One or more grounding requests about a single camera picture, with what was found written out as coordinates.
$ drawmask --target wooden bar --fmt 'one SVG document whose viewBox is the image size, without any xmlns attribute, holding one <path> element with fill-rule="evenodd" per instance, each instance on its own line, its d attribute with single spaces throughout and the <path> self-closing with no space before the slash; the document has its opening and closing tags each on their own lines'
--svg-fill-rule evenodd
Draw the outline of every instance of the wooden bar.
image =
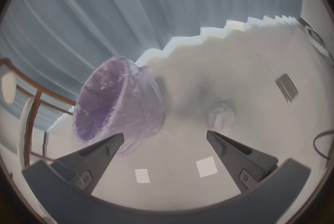
<svg viewBox="0 0 334 224">
<path fill-rule="evenodd" d="M 67 104 L 70 104 L 72 106 L 75 106 L 75 102 L 74 101 L 71 101 L 61 95 L 58 95 L 54 92 L 52 92 L 51 90 L 48 90 L 47 88 L 45 87 L 42 87 L 40 84 L 37 84 L 35 81 L 31 80 L 28 76 L 24 75 L 23 73 L 21 73 L 16 67 L 13 66 L 13 64 L 11 63 L 11 61 L 7 58 L 4 58 L 4 59 L 0 59 L 0 66 L 3 65 L 3 64 L 6 64 L 7 67 L 13 71 L 18 77 L 20 77 L 21 79 L 23 79 L 24 81 L 26 81 L 28 84 L 32 85 L 34 88 L 36 88 L 37 90 L 40 90 L 42 92 L 44 92 L 45 94 L 57 99 L 57 100 L 60 100 L 62 102 L 65 102 Z"/>
<path fill-rule="evenodd" d="M 38 157 L 38 158 L 40 158 L 40 159 L 42 159 L 42 160 L 53 162 L 53 159 L 48 158 L 48 157 L 45 157 L 45 156 L 43 156 L 43 155 L 39 155 L 39 154 L 37 154 L 37 153 L 35 153 L 35 152 L 33 152 L 33 151 L 31 151 L 30 154 L 33 155 L 33 156 L 35 156 L 35 157 Z"/>
<path fill-rule="evenodd" d="M 35 118 L 36 118 L 36 114 L 37 114 L 37 110 L 39 108 L 39 100 L 40 97 L 42 95 L 42 91 L 41 90 L 37 90 L 35 99 L 34 99 L 34 103 L 32 104 L 32 108 L 31 108 L 31 116 L 29 119 L 29 123 L 28 123 L 28 130 L 27 130 L 27 137 L 26 137 L 26 144 L 24 146 L 25 148 L 25 152 L 24 152 L 24 166 L 27 167 L 30 165 L 30 150 L 31 150 L 31 139 L 32 139 L 32 129 L 34 127 L 34 122 L 35 122 Z"/>
<path fill-rule="evenodd" d="M 33 96 L 33 95 L 30 94 L 28 91 L 26 91 L 26 90 L 24 90 L 23 88 L 21 88 L 20 86 L 16 86 L 16 89 L 17 89 L 18 91 L 22 92 L 23 94 L 27 95 L 28 97 Z M 64 109 L 58 108 L 58 107 L 56 107 L 55 105 L 52 105 L 52 104 L 50 104 L 50 103 L 48 103 L 48 102 L 46 102 L 46 101 L 42 101 L 42 100 L 40 100 L 40 103 L 43 104 L 43 105 L 45 105 L 45 106 L 48 106 L 48 107 L 50 107 L 50 108 L 52 108 L 52 109 L 55 109 L 55 110 L 57 110 L 57 111 L 60 111 L 60 112 L 62 112 L 62 113 L 67 113 L 67 114 L 73 115 L 73 113 L 70 113 L 70 112 L 68 112 L 68 111 L 66 111 L 66 110 L 64 110 Z"/>
</svg>

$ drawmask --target gray curtain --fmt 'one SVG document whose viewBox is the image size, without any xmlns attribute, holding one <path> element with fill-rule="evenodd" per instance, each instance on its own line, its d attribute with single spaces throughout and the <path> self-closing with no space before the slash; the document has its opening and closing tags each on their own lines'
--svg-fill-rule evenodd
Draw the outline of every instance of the gray curtain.
<svg viewBox="0 0 334 224">
<path fill-rule="evenodd" d="M 223 28 L 226 20 L 299 17 L 301 5 L 302 0 L 13 0 L 0 26 L 0 53 L 31 79 L 76 101 L 86 78 L 113 55 L 136 61 L 149 48 L 163 49 L 173 36 Z M 38 116 L 36 125 L 54 120 Z"/>
</svg>

